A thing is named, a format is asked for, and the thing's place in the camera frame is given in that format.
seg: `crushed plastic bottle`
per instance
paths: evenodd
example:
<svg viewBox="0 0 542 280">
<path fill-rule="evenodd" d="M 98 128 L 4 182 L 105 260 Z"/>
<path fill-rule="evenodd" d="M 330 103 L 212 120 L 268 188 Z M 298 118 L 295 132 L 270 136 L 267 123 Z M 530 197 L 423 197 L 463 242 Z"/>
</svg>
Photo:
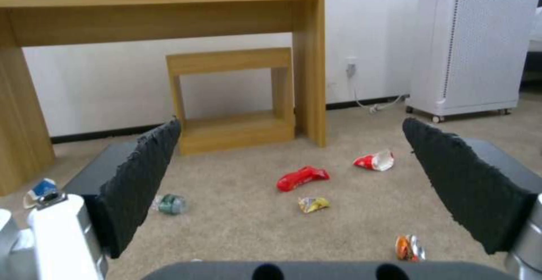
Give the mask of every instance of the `crushed plastic bottle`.
<svg viewBox="0 0 542 280">
<path fill-rule="evenodd" d="M 157 195 L 151 204 L 151 209 L 164 214 L 176 216 L 185 213 L 188 209 L 184 197 L 180 195 Z"/>
</svg>

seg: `crumpled wrapper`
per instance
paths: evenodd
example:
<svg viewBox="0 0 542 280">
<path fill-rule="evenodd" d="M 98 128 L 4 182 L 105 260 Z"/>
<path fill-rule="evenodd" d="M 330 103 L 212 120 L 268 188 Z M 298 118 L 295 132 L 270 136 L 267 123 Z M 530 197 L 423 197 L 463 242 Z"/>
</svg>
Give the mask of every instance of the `crumpled wrapper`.
<svg viewBox="0 0 542 280">
<path fill-rule="evenodd" d="M 323 197 L 306 197 L 299 199 L 299 208 L 304 213 L 311 213 L 329 207 L 329 201 Z"/>
<path fill-rule="evenodd" d="M 399 236 L 395 241 L 397 258 L 403 261 L 419 262 L 426 260 L 426 251 L 418 243 L 418 237 L 412 234 Z"/>
</svg>

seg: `power outlet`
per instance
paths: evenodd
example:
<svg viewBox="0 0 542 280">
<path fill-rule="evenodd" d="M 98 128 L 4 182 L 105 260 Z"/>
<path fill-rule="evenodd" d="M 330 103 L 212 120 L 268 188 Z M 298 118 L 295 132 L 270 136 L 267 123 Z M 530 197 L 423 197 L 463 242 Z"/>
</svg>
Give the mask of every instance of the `power outlet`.
<svg viewBox="0 0 542 280">
<path fill-rule="evenodd" d="M 356 75 L 356 62 L 358 58 L 356 56 L 349 56 L 346 58 L 346 76 L 352 79 Z"/>
</svg>

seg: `yellow snack wrapper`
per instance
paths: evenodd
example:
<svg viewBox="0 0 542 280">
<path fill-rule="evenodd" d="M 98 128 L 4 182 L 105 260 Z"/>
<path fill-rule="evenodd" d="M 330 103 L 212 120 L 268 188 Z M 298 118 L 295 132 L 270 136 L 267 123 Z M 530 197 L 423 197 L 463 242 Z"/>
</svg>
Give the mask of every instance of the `yellow snack wrapper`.
<svg viewBox="0 0 542 280">
<path fill-rule="evenodd" d="M 306 197 L 299 199 L 299 208 L 304 213 L 311 213 L 329 207 L 329 201 L 323 197 Z"/>
</svg>

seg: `red and white wrapper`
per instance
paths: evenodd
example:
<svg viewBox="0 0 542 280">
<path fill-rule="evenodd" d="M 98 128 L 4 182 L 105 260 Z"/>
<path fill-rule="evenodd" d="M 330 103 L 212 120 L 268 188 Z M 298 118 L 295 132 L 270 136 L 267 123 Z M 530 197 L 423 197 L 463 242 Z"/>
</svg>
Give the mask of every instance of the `red and white wrapper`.
<svg viewBox="0 0 542 280">
<path fill-rule="evenodd" d="M 395 162 L 393 153 L 389 150 L 385 150 L 356 158 L 356 160 L 354 160 L 354 166 L 374 171 L 385 171 L 393 166 L 393 162 Z"/>
</svg>

